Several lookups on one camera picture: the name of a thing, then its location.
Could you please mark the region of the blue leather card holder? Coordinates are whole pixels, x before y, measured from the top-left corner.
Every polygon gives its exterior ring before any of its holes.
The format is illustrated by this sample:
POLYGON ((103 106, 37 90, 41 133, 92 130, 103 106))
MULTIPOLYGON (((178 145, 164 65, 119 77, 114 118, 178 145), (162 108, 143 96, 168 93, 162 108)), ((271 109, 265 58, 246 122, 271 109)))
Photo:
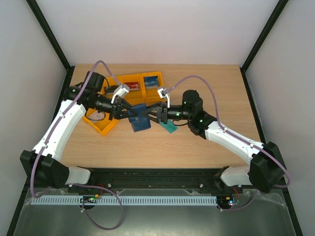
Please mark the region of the blue leather card holder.
POLYGON ((129 117, 129 123, 132 126, 134 132, 140 132, 151 128, 150 119, 143 116, 142 112, 146 110, 146 104, 141 103, 131 107, 137 112, 136 116, 129 117))

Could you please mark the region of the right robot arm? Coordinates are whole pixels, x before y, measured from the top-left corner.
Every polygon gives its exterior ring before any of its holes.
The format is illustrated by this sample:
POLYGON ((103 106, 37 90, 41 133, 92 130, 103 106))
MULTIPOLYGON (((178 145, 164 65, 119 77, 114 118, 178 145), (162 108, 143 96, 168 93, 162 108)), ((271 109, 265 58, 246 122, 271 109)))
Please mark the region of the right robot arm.
POLYGON ((215 188, 226 192, 235 185, 251 185, 263 193, 279 186, 285 175, 279 147, 273 143, 256 142, 223 126, 217 117, 203 109, 203 100, 195 90, 183 93, 181 105, 158 102, 147 107, 142 115, 156 123, 186 120, 188 128, 205 140, 215 142, 246 162, 243 167, 227 167, 215 180, 215 188))

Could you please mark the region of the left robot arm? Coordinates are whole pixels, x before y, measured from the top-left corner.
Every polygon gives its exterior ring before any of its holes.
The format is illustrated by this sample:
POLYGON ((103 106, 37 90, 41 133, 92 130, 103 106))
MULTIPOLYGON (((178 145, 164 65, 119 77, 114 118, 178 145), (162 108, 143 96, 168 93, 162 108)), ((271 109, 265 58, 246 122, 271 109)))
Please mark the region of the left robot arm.
POLYGON ((100 94, 105 79, 103 75, 89 71, 84 82, 70 86, 64 93, 58 114, 40 142, 31 151, 22 152, 20 160, 30 177, 30 191, 34 198, 42 196, 34 190, 35 180, 46 183, 49 188, 88 183, 90 170, 61 163, 64 147, 88 109, 108 114, 109 120, 138 115, 124 99, 129 92, 127 85, 119 85, 112 98, 100 94))

